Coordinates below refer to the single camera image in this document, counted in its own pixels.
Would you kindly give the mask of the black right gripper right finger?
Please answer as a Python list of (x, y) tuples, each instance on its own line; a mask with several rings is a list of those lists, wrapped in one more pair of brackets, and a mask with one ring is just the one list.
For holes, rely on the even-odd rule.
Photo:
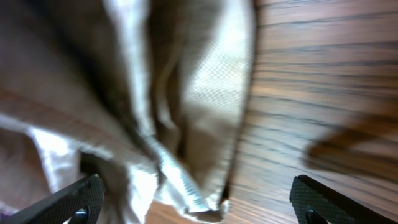
[(300, 224), (397, 224), (306, 175), (294, 177), (289, 200)]

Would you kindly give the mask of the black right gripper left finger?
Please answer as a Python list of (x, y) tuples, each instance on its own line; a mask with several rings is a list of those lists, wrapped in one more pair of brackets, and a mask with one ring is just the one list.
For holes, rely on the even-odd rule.
[(82, 178), (1, 220), (1, 224), (96, 224), (105, 187), (99, 175)]

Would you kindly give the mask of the beige khaki shorts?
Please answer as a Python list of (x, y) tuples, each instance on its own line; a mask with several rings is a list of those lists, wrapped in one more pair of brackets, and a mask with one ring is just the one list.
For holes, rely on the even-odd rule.
[(97, 173), (100, 223), (221, 223), (252, 1), (1, 2), (1, 216)]

